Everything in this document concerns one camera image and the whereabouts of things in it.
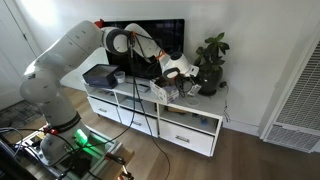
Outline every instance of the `wooden floor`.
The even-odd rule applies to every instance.
[[[66,88],[68,97],[79,111],[85,124],[115,137],[125,126],[98,117],[93,113],[81,91]],[[39,128],[43,119],[29,127]],[[258,137],[222,129],[213,157],[195,153],[165,140],[156,142],[168,154],[170,180],[320,180],[320,154],[306,154],[262,142]],[[165,156],[153,144],[150,136],[130,129],[119,141],[135,156],[128,170],[137,180],[163,180],[168,172]]]

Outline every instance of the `television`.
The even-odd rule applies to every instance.
[[[130,23],[140,25],[156,41],[167,54],[176,51],[183,52],[184,44],[184,19],[165,19],[165,20],[133,20],[133,21],[106,21],[103,26],[118,27],[125,29]],[[114,55],[106,51],[109,64],[118,65],[126,75],[153,79],[162,75],[160,64],[155,57],[149,58],[151,63],[146,62],[143,57],[134,53],[133,73],[129,64],[128,55]]]

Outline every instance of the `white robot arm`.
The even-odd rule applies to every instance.
[[[140,44],[138,46],[138,42],[135,42],[133,50],[145,58],[157,56],[166,77],[172,78],[179,73],[184,76],[197,75],[198,68],[190,65],[181,53],[174,53],[170,57],[137,24],[130,24],[125,30],[114,27],[99,29],[92,22],[84,21],[69,30],[28,66],[20,86],[22,97],[39,106],[49,129],[76,146],[76,131],[81,129],[87,136],[90,131],[64,95],[61,78],[77,68],[99,47],[103,46],[116,55],[126,53],[128,37],[132,35]],[[40,144],[42,162],[48,165],[56,162],[65,154],[66,147],[62,139],[48,133]]]

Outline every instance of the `green light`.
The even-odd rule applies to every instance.
[[[88,142],[88,137],[81,129],[78,129],[75,133],[76,140],[79,144],[85,145]]]

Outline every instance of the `tv stand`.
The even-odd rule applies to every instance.
[[[137,83],[149,85],[149,80],[137,79]],[[223,120],[226,90],[217,91],[211,98],[196,95],[199,99],[196,106],[187,104],[181,97],[166,105],[151,90],[139,92],[150,133],[140,103],[133,101],[132,84],[118,84],[114,89],[94,88],[88,84],[85,87],[92,110],[97,114],[129,126],[135,103],[133,129],[213,156]],[[184,113],[169,112],[166,106],[183,110]]]

